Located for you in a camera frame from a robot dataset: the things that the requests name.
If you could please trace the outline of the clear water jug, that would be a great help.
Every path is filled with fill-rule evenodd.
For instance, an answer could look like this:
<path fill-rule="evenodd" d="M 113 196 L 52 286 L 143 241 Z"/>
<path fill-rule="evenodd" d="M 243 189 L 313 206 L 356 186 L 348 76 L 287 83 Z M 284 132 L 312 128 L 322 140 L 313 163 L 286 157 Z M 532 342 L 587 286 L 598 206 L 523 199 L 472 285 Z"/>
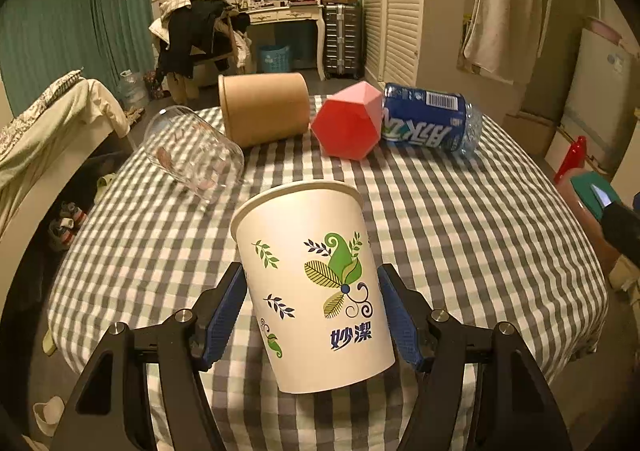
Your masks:
<path fill-rule="evenodd" d="M 122 107 L 125 111 L 132 108 L 145 107 L 149 103 L 148 90 L 146 90 L 143 77 L 132 70 L 123 70 L 119 74 L 118 88 L 122 95 Z"/>

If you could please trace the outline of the teal curtain left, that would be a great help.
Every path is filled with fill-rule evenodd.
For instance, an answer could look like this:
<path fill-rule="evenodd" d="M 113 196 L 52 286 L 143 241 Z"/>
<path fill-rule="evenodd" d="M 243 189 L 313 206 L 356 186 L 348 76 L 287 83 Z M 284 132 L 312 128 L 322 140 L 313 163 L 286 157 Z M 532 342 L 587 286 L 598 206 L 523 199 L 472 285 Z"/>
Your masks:
<path fill-rule="evenodd" d="M 72 70 L 118 91 L 124 70 L 154 66 L 151 0 L 6 0 L 1 81 L 13 115 Z"/>

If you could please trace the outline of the hanging beige towel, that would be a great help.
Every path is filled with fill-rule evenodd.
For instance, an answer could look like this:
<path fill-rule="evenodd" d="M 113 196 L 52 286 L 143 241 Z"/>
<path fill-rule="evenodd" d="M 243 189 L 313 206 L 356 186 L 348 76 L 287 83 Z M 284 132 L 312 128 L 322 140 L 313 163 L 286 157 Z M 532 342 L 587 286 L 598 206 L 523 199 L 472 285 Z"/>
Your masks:
<path fill-rule="evenodd" d="M 510 85 L 532 77 L 541 33 L 542 0 L 474 0 L 462 42 L 463 65 Z"/>

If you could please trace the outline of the red white sneaker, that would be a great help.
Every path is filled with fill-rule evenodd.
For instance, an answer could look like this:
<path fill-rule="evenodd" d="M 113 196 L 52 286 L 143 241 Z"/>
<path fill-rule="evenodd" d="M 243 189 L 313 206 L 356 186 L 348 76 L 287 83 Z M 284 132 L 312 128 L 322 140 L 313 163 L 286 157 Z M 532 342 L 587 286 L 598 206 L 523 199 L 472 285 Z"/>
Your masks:
<path fill-rule="evenodd" d="M 79 206 L 73 202 L 63 202 L 58 217 L 49 223 L 51 249 L 55 252 L 67 251 L 86 220 L 87 214 Z"/>

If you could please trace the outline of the green plastic stool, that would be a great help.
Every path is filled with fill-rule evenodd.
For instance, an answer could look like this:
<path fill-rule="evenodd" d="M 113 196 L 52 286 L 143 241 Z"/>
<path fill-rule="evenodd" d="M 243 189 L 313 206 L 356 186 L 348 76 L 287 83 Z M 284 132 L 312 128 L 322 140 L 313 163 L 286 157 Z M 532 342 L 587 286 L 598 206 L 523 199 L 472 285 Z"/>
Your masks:
<path fill-rule="evenodd" d="M 600 174 L 593 171 L 584 172 L 570 177 L 570 183 L 582 202 L 598 221 L 602 219 L 604 208 L 613 202 L 619 202 L 620 197 Z"/>

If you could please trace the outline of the bed with beige bedding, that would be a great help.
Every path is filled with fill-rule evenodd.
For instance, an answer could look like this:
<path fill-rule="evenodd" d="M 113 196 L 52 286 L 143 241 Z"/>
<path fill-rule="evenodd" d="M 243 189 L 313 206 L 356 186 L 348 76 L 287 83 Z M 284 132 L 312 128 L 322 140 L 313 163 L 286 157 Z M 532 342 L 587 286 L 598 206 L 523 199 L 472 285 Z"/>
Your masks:
<path fill-rule="evenodd" d="M 1 299 L 44 214 L 111 133 L 130 122 L 101 81 L 72 70 L 1 129 Z"/>

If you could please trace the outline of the white refrigerator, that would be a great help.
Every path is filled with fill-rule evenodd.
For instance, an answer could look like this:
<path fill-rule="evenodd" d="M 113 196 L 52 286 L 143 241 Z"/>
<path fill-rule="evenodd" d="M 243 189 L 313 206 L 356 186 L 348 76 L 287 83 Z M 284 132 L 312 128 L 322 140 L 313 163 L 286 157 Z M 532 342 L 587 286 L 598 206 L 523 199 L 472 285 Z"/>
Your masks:
<path fill-rule="evenodd" d="M 583 137 L 587 163 L 612 176 L 634 131 L 638 103 L 638 56 L 623 46 L 614 28 L 587 18 L 570 90 L 544 161 L 559 170 L 570 145 Z"/>

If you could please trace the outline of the clear glass cup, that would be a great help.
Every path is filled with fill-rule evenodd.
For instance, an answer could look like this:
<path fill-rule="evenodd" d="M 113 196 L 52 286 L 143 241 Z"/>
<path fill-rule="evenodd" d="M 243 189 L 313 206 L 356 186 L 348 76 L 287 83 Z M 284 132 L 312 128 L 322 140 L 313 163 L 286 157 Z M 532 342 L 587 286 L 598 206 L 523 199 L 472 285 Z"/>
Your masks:
<path fill-rule="evenodd" d="M 239 145 L 190 107 L 162 108 L 146 125 L 142 148 L 153 165 L 206 204 L 242 182 Z"/>

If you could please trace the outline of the blue laundry basket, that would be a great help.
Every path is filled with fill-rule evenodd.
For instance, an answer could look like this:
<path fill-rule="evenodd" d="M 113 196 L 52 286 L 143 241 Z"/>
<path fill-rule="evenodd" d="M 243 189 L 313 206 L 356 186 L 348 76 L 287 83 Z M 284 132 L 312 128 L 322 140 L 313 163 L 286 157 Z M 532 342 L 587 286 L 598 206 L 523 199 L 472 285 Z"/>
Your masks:
<path fill-rule="evenodd" d="M 262 46 L 259 48 L 259 68 L 263 73 L 289 73 L 292 70 L 292 55 L 288 44 L 284 46 Z"/>

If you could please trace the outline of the blue plastic drink bottle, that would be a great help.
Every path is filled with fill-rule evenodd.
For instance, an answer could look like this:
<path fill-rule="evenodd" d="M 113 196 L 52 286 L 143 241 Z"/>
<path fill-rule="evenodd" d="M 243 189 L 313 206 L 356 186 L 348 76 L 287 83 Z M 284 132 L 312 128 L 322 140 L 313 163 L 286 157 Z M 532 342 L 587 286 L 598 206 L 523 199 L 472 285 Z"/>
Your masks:
<path fill-rule="evenodd" d="M 482 130 L 482 112 L 460 93 L 385 85 L 381 136 L 387 141 L 471 153 Z"/>

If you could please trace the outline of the grey checkered tablecloth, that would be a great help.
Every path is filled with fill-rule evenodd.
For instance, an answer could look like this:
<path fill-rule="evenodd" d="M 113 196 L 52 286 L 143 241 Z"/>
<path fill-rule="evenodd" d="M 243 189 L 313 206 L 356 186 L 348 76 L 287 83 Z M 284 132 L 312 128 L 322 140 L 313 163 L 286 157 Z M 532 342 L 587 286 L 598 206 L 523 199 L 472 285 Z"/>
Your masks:
<path fill-rule="evenodd" d="M 89 212 L 56 275 L 48 324 L 81 373 L 114 321 L 146 327 L 190 307 L 238 260 L 229 223 L 273 186 L 356 186 L 376 261 L 464 324 L 518 327 L 548 382 L 596 351 L 608 311 L 586 234 L 544 173 L 487 117 L 470 156 L 379 144 L 362 162 L 324 157 L 310 131 L 255 146 L 242 181 L 206 207 L 146 158 L 127 160 Z M 279 393 L 247 297 L 203 385 L 229 450 L 393 450 L 414 399 L 404 361 L 352 387 Z"/>

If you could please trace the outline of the white floral paper cup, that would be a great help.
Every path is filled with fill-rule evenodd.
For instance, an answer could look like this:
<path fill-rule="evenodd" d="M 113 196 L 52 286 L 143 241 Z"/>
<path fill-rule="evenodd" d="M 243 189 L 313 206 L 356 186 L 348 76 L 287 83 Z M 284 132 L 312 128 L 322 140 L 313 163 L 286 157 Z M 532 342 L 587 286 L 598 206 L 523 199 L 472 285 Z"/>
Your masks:
<path fill-rule="evenodd" d="M 230 232 L 282 393 L 339 389 L 395 362 L 362 206 L 344 182 L 309 180 L 234 213 Z"/>

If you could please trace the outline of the dark suitcase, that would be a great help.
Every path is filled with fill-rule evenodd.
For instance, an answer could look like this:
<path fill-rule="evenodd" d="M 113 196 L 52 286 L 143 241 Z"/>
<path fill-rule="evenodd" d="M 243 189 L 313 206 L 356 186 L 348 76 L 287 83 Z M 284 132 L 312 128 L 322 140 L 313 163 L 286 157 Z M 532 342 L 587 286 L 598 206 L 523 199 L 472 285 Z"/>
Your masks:
<path fill-rule="evenodd" d="M 362 55 L 362 16 L 359 4 L 331 3 L 324 7 L 323 67 L 329 76 L 359 78 Z"/>

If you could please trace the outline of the white desk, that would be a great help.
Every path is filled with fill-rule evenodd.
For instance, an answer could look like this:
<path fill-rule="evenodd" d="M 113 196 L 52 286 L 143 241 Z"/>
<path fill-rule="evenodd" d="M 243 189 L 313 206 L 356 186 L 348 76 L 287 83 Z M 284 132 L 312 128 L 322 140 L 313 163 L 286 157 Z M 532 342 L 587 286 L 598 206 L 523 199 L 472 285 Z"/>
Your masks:
<path fill-rule="evenodd" d="M 277 23 L 293 23 L 311 21 L 317 27 L 316 65 L 317 73 L 321 81 L 326 80 L 323 55 L 324 42 L 326 41 L 326 22 L 323 18 L 322 4 L 315 1 L 307 4 L 287 4 L 282 7 L 254 8 L 247 11 L 250 22 L 254 25 L 266 25 Z"/>

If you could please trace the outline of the red geometric cup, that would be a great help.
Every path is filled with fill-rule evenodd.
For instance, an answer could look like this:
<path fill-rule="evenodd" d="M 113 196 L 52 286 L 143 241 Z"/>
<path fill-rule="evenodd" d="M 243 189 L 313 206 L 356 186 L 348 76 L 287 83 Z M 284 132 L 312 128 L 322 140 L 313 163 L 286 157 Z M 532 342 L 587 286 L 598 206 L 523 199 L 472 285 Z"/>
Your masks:
<path fill-rule="evenodd" d="M 382 92 L 359 81 L 329 96 L 310 129 L 324 155 L 360 160 L 380 141 L 382 117 Z"/>

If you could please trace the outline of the white louvered wardrobe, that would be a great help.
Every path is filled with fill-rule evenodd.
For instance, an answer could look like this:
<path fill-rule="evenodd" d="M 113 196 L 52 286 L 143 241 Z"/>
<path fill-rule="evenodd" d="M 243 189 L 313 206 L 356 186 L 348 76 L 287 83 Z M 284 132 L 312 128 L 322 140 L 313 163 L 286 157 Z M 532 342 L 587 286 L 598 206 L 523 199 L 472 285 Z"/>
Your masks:
<path fill-rule="evenodd" d="M 464 0 L 362 0 L 368 81 L 469 94 L 458 67 Z"/>

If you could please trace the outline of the red plastic stool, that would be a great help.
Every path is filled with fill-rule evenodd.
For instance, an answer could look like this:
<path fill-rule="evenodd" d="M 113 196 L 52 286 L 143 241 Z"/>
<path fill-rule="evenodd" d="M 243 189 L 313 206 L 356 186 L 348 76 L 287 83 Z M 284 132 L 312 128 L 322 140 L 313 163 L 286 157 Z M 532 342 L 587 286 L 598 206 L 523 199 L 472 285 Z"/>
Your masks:
<path fill-rule="evenodd" d="M 559 169 L 556 171 L 553 182 L 559 183 L 567 171 L 585 166 L 587 157 L 587 139 L 579 136 L 568 148 Z"/>

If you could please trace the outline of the brown kraft paper cup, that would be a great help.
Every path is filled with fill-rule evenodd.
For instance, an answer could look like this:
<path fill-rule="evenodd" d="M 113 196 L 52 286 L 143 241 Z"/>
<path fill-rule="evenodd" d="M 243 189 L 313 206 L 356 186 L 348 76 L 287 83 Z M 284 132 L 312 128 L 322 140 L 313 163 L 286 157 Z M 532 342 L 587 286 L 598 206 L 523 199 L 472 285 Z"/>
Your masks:
<path fill-rule="evenodd" d="M 299 73 L 218 76 L 224 134 L 240 148 L 303 134 L 309 93 Z"/>

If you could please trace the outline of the white slipper bottom left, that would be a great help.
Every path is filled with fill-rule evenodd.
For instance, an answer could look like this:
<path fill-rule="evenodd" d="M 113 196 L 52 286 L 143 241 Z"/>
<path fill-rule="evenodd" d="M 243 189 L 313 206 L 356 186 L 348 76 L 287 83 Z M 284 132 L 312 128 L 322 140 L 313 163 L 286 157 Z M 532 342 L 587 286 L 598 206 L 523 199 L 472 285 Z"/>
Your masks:
<path fill-rule="evenodd" d="M 32 405 L 32 414 L 39 430 L 47 437 L 52 437 L 58 428 L 65 410 L 64 400 L 60 396 L 53 396 L 46 402 L 36 402 Z"/>

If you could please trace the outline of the chair piled with clothes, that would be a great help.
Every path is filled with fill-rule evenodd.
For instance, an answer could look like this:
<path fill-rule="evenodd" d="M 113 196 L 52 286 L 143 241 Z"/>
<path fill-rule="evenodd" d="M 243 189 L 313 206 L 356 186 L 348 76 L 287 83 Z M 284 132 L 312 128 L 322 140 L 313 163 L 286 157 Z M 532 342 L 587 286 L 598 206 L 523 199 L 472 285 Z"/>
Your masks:
<path fill-rule="evenodd" d="M 149 32 L 158 53 L 155 81 L 178 104 L 198 99 L 195 64 L 213 62 L 218 72 L 243 74 L 250 67 L 250 15 L 228 0 L 167 0 Z"/>

